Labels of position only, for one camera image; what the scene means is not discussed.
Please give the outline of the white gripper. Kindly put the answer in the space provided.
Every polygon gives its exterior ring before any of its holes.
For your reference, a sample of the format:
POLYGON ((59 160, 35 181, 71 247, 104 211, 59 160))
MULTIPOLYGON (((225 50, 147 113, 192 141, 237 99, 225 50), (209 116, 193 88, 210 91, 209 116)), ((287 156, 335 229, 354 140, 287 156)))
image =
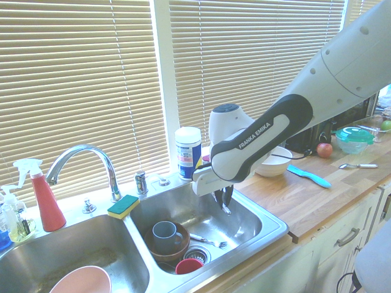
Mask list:
POLYGON ((220 179, 213 171, 211 164, 199 166, 193 172, 191 179, 192 189, 196 195, 201 197, 214 192, 220 209, 222 209, 223 204, 226 206, 230 204, 233 183, 220 179))

